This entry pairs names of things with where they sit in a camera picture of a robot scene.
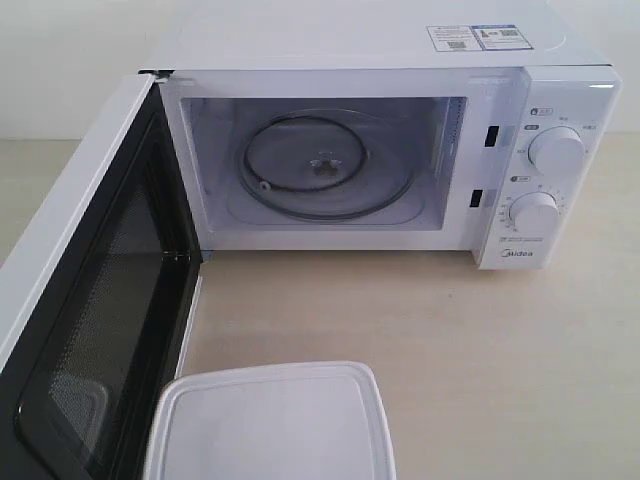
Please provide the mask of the white lidded plastic container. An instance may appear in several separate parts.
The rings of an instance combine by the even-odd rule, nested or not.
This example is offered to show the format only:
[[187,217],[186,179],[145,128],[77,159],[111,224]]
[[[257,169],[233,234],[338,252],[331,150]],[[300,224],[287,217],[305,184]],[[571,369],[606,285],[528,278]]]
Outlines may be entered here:
[[394,479],[372,370],[351,361],[187,375],[163,391],[145,479]]

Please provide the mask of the white microwave door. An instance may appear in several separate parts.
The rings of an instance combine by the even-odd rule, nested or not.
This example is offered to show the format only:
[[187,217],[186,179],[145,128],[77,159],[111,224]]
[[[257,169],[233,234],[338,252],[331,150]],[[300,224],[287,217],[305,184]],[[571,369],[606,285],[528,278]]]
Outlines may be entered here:
[[1,475],[137,479],[202,261],[161,96],[127,76],[1,269]]

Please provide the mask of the white Midea microwave oven body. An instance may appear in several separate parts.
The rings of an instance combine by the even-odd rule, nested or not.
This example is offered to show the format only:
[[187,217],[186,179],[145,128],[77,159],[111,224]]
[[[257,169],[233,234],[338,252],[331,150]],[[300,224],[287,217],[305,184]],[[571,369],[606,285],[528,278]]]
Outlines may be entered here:
[[[513,24],[526,51],[437,52],[427,26]],[[464,251],[486,270],[549,263],[611,116],[620,77],[543,1],[198,1],[142,64],[161,96],[200,247]],[[340,222],[272,210],[243,187],[236,154],[267,120],[354,110],[394,125],[417,168],[390,206]],[[577,175],[541,174],[534,138],[575,130]],[[526,235],[509,219],[545,192],[559,221]]]

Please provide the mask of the printed paper instruction sheet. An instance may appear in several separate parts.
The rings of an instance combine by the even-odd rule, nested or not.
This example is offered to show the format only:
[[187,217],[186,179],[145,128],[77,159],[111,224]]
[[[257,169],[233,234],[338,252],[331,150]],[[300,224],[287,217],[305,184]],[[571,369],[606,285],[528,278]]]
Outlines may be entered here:
[[526,51],[533,46],[513,24],[427,26],[437,52]]

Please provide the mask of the glass turntable plate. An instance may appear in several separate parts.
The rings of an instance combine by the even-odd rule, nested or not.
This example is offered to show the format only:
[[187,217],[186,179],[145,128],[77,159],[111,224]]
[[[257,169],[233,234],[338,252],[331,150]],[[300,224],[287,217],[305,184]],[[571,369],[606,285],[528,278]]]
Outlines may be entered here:
[[394,125],[354,110],[275,116],[247,134],[238,178],[264,206],[311,222],[354,220],[398,200],[416,176]]

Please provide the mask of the lower white timer knob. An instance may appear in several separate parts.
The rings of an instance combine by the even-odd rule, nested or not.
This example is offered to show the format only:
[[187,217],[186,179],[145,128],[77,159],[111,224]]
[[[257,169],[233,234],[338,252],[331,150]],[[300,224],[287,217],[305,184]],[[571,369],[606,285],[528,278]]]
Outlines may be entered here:
[[551,233],[559,221],[555,199],[545,192],[533,192],[516,199],[509,208],[515,229],[526,235]]

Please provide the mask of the upper white power knob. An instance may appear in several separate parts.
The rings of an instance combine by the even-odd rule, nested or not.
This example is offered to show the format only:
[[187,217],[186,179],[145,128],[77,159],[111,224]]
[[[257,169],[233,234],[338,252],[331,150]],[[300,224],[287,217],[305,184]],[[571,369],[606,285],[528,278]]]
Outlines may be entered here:
[[537,135],[529,145],[528,157],[541,174],[565,177],[582,170],[586,149],[575,130],[559,126]]

